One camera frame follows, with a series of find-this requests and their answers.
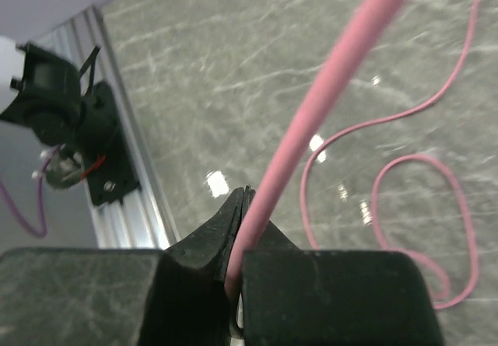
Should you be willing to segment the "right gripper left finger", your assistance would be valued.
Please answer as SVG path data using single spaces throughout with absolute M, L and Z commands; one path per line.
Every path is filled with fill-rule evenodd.
M 195 231 L 166 250 L 180 265 L 224 281 L 234 240 L 244 218 L 244 189 L 236 188 L 219 210 Z

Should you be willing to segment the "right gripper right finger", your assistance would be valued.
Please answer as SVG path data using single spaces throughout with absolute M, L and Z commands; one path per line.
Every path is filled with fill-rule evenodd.
M 233 191 L 235 211 L 233 214 L 233 241 L 238 236 L 240 226 L 256 194 L 251 186 L 238 187 Z M 295 245 L 272 221 L 269 221 L 265 231 L 256 246 L 257 249 L 290 249 L 298 250 Z

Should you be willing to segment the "pink headset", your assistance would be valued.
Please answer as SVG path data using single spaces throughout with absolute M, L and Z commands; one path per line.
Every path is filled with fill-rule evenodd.
M 225 292 L 228 299 L 239 299 L 242 258 L 246 250 L 254 247 L 261 238 L 282 192 L 298 165 L 317 129 L 335 105 L 344 88 L 373 47 L 377 38 L 389 25 L 405 0 L 363 0 L 352 19 L 338 39 L 331 53 L 317 74 L 311 88 L 297 109 L 279 147 L 262 177 L 258 191 L 245 215 L 233 249 L 225 278 Z M 446 309 L 463 302 L 474 291 L 479 279 L 479 253 L 472 226 L 472 217 L 464 193 L 454 174 L 441 162 L 423 155 L 402 156 L 389 162 L 377 175 L 371 191 L 371 222 L 377 241 L 383 249 L 388 248 L 380 223 L 377 219 L 377 196 L 381 180 L 387 171 L 404 161 L 415 160 L 432 164 L 447 178 L 452 186 L 461 209 L 468 243 L 470 272 L 468 283 L 461 293 L 449 299 L 450 279 L 446 272 L 433 260 L 408 251 L 408 255 L 428 267 L 440 280 L 441 291 L 434 297 L 435 309 Z

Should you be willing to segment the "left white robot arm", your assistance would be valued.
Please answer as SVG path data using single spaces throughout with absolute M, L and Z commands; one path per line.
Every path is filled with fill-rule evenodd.
M 48 146 L 75 140 L 82 113 L 79 70 L 31 42 L 1 37 L 1 120 Z

